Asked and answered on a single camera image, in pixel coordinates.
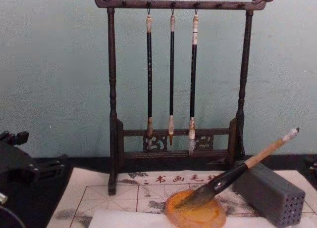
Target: wooden brush stand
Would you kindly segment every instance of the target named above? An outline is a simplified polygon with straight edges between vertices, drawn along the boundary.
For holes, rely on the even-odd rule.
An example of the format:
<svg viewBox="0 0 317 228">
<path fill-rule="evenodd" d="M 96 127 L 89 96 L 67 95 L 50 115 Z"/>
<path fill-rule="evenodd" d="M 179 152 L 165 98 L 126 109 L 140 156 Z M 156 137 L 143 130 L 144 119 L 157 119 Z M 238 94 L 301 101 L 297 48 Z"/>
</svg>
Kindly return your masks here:
<svg viewBox="0 0 317 228">
<path fill-rule="evenodd" d="M 229 123 L 229 128 L 196 129 L 196 149 L 192 157 L 208 157 L 211 160 L 224 159 L 224 163 L 233 165 L 235 161 L 244 157 L 243 126 L 244 126 L 244 98 L 248 75 L 248 63 L 251 40 L 252 17 L 254 11 L 263 10 L 267 2 L 273 0 L 252 0 L 249 2 L 234 1 L 169 1 L 169 0 L 95 0 L 97 7 L 106 8 L 108 16 L 108 64 L 110 85 L 110 160 L 111 171 L 108 181 L 108 193 L 116 193 L 117 175 L 124 166 L 124 159 L 132 158 L 163 158 L 188 157 L 188 150 L 169 151 L 167 149 L 168 130 L 154 130 L 152 145 L 155 149 L 148 150 L 146 130 L 125 130 L 116 112 L 116 57 L 114 13 L 116 8 L 147 9 L 208 9 L 208 10 L 240 10 L 246 13 L 245 34 L 240 74 L 240 90 L 238 108 L 235 118 Z M 174 130 L 174 136 L 187 136 L 188 129 Z M 213 150 L 213 136 L 228 135 L 228 147 L 223 150 Z M 125 152 L 125 137 L 141 137 L 142 152 Z"/>
</svg>

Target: black table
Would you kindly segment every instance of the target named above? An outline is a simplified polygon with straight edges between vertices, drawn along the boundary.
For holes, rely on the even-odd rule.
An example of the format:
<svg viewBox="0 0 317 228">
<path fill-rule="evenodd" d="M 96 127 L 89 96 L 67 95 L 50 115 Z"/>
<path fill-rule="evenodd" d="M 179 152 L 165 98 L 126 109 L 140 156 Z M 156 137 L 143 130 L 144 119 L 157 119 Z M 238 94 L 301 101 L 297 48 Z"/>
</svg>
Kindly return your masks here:
<svg viewBox="0 0 317 228">
<path fill-rule="evenodd" d="M 272 155 L 262 163 L 272 170 L 297 170 L 317 189 L 317 180 L 309 171 L 305 158 L 317 159 L 312 155 Z M 37 159 L 44 162 L 52 158 Z M 40 182 L 32 186 L 10 184 L 3 193 L 9 196 L 6 207 L 15 212 L 27 228 L 45 228 L 67 187 L 74 167 L 109 173 L 109 158 L 69 158 L 65 173 L 59 179 Z M 173 158 L 131 159 L 125 162 L 122 172 L 134 171 L 177 171 L 177 170 L 225 170 L 225 166 L 209 164 L 208 160 L 195 161 L 192 158 L 179 162 Z"/>
</svg>

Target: brush rack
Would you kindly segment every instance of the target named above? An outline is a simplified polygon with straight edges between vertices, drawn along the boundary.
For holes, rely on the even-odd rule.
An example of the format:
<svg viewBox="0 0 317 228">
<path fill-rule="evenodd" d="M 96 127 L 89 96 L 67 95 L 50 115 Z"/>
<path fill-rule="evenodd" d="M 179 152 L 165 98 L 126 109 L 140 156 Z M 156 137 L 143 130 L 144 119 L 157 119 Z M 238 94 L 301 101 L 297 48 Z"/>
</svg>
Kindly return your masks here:
<svg viewBox="0 0 317 228">
<path fill-rule="evenodd" d="M 246 14 L 243 53 L 240 74 L 240 90 L 238 108 L 229 122 L 229 128 L 196 129 L 196 148 L 192 157 L 208 157 L 211 160 L 224 159 L 224 163 L 233 165 L 235 161 L 245 155 L 243 146 L 244 126 L 244 98 L 248 74 L 252 18 L 254 11 L 263 10 L 268 2 L 273 0 L 238 1 L 180 1 L 180 0 L 95 0 L 97 7 L 107 9 L 108 17 L 108 70 L 110 85 L 110 160 L 111 170 L 108 181 L 109 195 L 115 195 L 118 173 L 124 166 L 126 159 L 188 157 L 188 150 L 169 151 L 167 149 L 168 129 L 154 130 L 152 147 L 147 147 L 147 130 L 125 130 L 116 112 L 116 57 L 115 57 L 115 29 L 114 13 L 116 8 L 148 9 L 208 9 L 208 10 L 240 10 Z M 188 129 L 175 129 L 174 136 L 187 136 Z M 228 147 L 223 150 L 213 150 L 213 136 L 228 135 Z M 125 152 L 125 137 L 142 137 L 142 152 Z"/>
</svg>

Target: brown brush tip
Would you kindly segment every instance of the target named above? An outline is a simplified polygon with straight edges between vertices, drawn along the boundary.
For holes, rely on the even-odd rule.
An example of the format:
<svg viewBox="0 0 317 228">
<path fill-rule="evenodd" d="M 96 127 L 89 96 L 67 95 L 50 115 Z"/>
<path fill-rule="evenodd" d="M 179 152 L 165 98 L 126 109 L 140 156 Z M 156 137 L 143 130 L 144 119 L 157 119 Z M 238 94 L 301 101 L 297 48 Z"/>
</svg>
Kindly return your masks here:
<svg viewBox="0 0 317 228">
<path fill-rule="evenodd" d="M 169 135 L 169 144 L 173 145 L 173 134 Z"/>
</svg>

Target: calligraphy brush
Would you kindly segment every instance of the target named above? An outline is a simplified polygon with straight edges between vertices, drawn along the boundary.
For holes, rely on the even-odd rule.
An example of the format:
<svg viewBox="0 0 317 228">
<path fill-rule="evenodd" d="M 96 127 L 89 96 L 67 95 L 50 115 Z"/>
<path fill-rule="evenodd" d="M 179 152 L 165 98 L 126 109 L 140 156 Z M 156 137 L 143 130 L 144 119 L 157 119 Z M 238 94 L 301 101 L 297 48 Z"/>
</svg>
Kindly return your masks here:
<svg viewBox="0 0 317 228">
<path fill-rule="evenodd" d="M 290 133 L 281 137 L 263 149 L 259 154 L 252 156 L 241 165 L 238 165 L 219 176 L 213 178 L 209 183 L 196 189 L 191 195 L 186 197 L 175 208 L 197 208 L 211 201 L 218 193 L 224 191 L 245 171 L 252 168 L 268 155 L 279 149 L 282 145 L 293 139 L 299 132 L 299 128 L 292 129 Z"/>
<path fill-rule="evenodd" d="M 169 144 L 173 144 L 174 135 L 174 118 L 173 118 L 173 95 L 174 95 L 174 29 L 175 29 L 175 17 L 174 9 L 172 9 L 172 15 L 170 17 L 170 83 L 169 83 Z"/>
<path fill-rule="evenodd" d="M 197 56 L 197 37 L 198 37 L 198 15 L 195 10 L 193 20 L 193 44 L 192 44 L 192 66 L 190 82 L 190 124 L 189 124 L 189 155 L 192 155 L 195 149 L 195 80 L 196 80 L 196 56 Z"/>
<path fill-rule="evenodd" d="M 147 15 L 147 54 L 148 54 L 148 150 L 151 149 L 153 136 L 153 119 L 152 119 L 152 18 L 150 9 L 148 8 Z"/>
</svg>

